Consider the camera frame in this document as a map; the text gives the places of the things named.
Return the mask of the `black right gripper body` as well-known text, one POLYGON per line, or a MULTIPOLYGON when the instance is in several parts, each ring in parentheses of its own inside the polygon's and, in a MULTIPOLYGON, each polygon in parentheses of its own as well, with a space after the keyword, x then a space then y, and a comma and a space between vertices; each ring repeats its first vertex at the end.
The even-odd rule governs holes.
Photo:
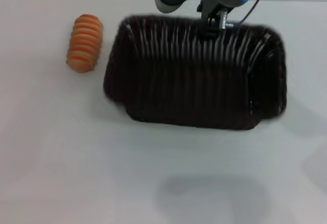
POLYGON ((197 12, 201 13, 201 31, 206 37, 216 37, 224 34, 225 28, 222 26, 222 16, 225 8, 216 0, 201 0, 197 7, 197 12))

